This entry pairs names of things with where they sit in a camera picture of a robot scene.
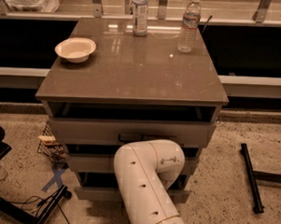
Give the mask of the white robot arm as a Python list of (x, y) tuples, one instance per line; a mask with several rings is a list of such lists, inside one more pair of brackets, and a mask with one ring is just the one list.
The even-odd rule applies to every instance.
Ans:
[(185, 163), (172, 140), (128, 143), (114, 155), (114, 171), (131, 224), (185, 224), (167, 190)]

